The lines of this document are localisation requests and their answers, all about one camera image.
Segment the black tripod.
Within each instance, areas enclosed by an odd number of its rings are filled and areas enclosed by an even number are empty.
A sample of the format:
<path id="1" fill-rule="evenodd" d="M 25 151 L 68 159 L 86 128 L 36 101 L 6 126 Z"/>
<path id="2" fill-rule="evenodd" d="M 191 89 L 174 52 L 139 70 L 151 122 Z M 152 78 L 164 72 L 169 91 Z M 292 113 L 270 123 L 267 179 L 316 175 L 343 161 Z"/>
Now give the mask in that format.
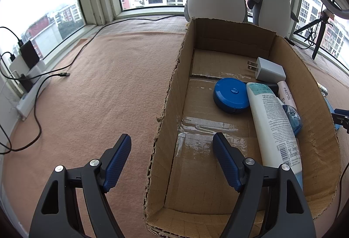
<path id="1" fill-rule="evenodd" d="M 294 31 L 294 35 L 303 37 L 305 42 L 308 42 L 308 47 L 303 48 L 310 49 L 313 47 L 312 59 L 315 60 L 318 51 L 321 46 L 323 36 L 325 34 L 326 25 L 329 24 L 329 19 L 334 18 L 334 14 L 330 10 L 325 9 L 321 11 L 319 18 L 313 20 L 309 24 Z"/>

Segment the brown cardboard box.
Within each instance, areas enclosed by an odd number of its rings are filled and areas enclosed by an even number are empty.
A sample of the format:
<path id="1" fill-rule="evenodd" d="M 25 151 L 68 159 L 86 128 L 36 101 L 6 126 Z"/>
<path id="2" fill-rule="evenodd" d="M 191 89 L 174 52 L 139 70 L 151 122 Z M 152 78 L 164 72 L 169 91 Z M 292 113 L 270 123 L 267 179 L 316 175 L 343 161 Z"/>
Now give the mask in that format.
<path id="1" fill-rule="evenodd" d="M 340 147 L 302 59 L 249 23 L 190 22 L 169 83 L 144 196 L 160 237 L 315 237 Z"/>

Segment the blue round tape measure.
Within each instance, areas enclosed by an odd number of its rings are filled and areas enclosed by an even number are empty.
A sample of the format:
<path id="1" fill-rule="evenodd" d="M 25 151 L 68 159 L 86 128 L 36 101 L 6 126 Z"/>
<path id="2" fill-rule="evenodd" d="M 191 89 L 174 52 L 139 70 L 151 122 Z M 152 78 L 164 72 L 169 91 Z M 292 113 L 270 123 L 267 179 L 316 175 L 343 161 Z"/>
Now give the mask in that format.
<path id="1" fill-rule="evenodd" d="M 214 86 L 214 102 L 229 114 L 239 114 L 250 107 L 247 85 L 234 78 L 223 78 Z"/>

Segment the pink cosmetic tube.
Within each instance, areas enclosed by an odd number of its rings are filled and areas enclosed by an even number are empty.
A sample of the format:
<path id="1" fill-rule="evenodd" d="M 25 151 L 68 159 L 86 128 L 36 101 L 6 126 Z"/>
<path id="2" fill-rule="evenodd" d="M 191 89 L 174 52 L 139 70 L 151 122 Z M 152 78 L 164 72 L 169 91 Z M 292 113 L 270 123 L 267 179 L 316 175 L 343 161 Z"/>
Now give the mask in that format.
<path id="1" fill-rule="evenodd" d="M 294 98 L 291 94 L 291 91 L 285 81 L 277 82 L 279 91 L 278 96 L 279 99 L 283 102 L 285 105 L 289 105 L 297 110 L 296 103 L 294 101 Z"/>

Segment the small plush penguin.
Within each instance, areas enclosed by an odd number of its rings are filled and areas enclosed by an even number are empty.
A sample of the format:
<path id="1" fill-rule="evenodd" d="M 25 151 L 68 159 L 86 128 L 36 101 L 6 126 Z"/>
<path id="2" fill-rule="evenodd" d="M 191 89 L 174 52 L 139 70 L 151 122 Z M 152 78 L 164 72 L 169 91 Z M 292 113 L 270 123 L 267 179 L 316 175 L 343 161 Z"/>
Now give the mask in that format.
<path id="1" fill-rule="evenodd" d="M 287 36 L 291 21 L 299 21 L 291 10 L 291 0 L 248 0 L 247 6 L 253 12 L 254 25 L 281 37 Z"/>

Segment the white power strip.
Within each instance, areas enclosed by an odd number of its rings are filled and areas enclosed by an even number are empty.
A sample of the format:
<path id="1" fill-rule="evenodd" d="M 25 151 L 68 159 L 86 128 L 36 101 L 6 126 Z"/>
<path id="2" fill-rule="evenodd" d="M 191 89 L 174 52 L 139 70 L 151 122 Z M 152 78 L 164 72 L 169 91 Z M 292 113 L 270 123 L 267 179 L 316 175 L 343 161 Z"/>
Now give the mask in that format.
<path id="1" fill-rule="evenodd" d="M 46 73 L 45 63 L 42 59 L 40 59 L 39 62 L 25 74 L 25 77 L 30 78 L 36 76 L 36 78 L 30 80 L 33 85 L 32 88 L 29 92 L 24 93 L 16 107 L 17 112 L 19 113 L 23 121 L 29 116 L 30 111 L 34 107 L 38 88 L 40 87 L 44 79 L 48 76 L 48 74 L 44 75 L 44 73 Z"/>

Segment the black charger plug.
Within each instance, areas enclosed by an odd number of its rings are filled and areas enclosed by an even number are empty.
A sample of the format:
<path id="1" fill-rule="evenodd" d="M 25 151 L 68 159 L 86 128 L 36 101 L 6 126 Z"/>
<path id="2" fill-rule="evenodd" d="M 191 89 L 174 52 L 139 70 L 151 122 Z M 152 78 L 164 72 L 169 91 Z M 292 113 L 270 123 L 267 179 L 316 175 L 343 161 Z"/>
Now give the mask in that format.
<path id="1" fill-rule="evenodd" d="M 19 52 L 29 69 L 32 69 L 40 61 L 40 58 L 30 40 L 19 48 Z"/>

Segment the white lotion tube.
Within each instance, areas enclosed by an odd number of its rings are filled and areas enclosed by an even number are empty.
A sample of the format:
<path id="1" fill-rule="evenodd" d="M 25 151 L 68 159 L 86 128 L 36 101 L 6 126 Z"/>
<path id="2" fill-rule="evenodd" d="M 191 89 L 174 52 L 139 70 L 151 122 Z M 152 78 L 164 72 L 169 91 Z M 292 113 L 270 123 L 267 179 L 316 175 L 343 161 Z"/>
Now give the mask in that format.
<path id="1" fill-rule="evenodd" d="M 246 84 L 263 165 L 287 164 L 303 186 L 302 161 L 291 123 L 270 87 L 261 83 Z"/>

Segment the white charger block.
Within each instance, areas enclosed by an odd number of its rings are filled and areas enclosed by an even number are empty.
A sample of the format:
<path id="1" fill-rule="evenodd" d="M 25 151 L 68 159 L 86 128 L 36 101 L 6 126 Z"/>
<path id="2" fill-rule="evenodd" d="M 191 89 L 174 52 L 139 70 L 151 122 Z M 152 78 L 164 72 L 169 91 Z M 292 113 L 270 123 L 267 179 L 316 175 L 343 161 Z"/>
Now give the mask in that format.
<path id="1" fill-rule="evenodd" d="M 27 66 L 26 62 L 22 58 L 22 55 L 18 55 L 9 65 L 9 70 L 12 73 L 12 77 L 19 79 L 21 75 L 25 78 L 29 78 L 28 74 L 30 68 Z"/>

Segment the blue phone stand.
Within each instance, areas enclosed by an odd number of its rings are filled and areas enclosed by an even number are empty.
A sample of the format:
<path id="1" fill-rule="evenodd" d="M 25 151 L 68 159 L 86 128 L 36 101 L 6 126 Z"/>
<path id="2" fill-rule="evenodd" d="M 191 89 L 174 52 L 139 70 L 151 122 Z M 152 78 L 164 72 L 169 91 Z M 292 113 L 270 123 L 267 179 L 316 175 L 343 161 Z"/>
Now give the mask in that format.
<path id="1" fill-rule="evenodd" d="M 334 126 L 335 126 L 335 129 L 337 131 L 337 130 L 340 129 L 340 126 L 343 126 L 343 124 L 345 123 L 345 118 L 344 118 L 344 116 L 342 116 L 342 115 L 340 115 L 340 114 L 335 112 L 335 110 L 333 109 L 333 107 L 331 106 L 329 100 L 326 97 L 324 97 L 324 99 L 326 101 L 328 109 L 331 112 L 332 120 L 334 122 Z"/>

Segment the white power adapter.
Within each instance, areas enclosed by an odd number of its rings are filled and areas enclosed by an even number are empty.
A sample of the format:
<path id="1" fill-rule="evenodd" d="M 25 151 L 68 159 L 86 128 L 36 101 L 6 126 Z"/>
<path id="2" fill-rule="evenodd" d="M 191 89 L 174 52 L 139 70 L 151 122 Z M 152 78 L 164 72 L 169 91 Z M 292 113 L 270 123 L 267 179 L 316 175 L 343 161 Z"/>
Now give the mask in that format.
<path id="1" fill-rule="evenodd" d="M 278 83 L 286 80 L 283 67 L 267 59 L 258 57 L 256 62 L 248 61 L 247 67 L 254 71 L 256 80 L 267 83 Z"/>

